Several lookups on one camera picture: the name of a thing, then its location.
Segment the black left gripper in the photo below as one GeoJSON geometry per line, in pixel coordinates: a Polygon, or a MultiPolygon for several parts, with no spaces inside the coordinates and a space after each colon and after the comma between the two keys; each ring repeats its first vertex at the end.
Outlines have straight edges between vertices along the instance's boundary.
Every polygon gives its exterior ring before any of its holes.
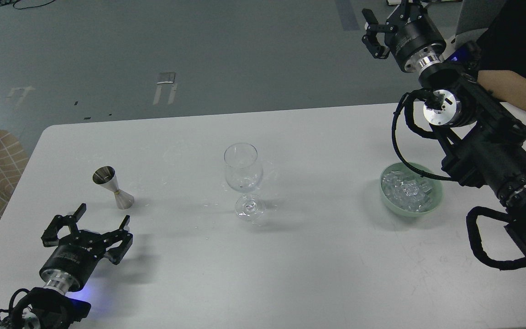
{"type": "Polygon", "coordinates": [[[81,203],[73,214],[55,215],[41,235],[42,245],[54,250],[39,275],[48,286],[58,281],[63,293],[82,290],[102,259],[118,265],[133,243],[130,215],[125,216],[118,229],[100,234],[79,230],[77,223],[85,211],[86,204],[81,203]],[[60,238],[58,234],[64,227],[69,233],[60,238]]]}

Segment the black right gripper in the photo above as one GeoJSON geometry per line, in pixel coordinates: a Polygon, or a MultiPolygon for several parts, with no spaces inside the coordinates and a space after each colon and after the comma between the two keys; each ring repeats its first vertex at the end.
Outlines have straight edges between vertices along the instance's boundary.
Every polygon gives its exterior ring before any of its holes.
{"type": "Polygon", "coordinates": [[[440,31],[429,17],[426,6],[421,0],[401,0],[385,24],[380,24],[372,9],[363,9],[366,21],[362,42],[375,59],[387,59],[393,55],[401,71],[417,71],[416,60],[412,59],[422,50],[433,51],[441,55],[446,42],[440,31]],[[377,35],[385,35],[386,45],[380,43],[377,35]]]}

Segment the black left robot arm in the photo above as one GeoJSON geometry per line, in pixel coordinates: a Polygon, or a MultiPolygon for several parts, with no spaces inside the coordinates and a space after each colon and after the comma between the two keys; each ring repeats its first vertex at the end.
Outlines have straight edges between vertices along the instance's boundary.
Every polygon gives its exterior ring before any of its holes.
{"type": "Polygon", "coordinates": [[[44,285],[13,293],[0,309],[0,329],[68,329],[88,316],[90,303],[67,294],[81,291],[102,259],[118,265],[133,234],[129,215],[108,233],[79,229],[85,211],[82,203],[73,214],[53,217],[41,235],[42,245],[54,249],[39,271],[44,285]]]}

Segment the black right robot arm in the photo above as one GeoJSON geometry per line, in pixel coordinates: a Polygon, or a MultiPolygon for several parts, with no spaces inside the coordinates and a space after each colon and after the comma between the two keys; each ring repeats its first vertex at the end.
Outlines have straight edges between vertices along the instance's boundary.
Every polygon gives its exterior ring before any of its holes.
{"type": "Polygon", "coordinates": [[[401,96],[393,112],[392,143],[400,161],[416,174],[461,186],[489,186],[505,212],[476,206],[466,215],[470,248],[482,264],[501,271],[526,267],[526,125],[495,100],[470,75],[466,65],[444,60],[446,42],[428,15],[427,0],[402,0],[384,23],[371,9],[363,43],[375,59],[392,55],[401,71],[418,73],[420,89],[401,96]],[[445,158],[435,175],[411,165],[399,150],[397,121],[425,139],[436,140],[445,158]],[[517,260],[493,260],[486,254],[478,217],[505,223],[505,230],[523,254],[517,260]]]}

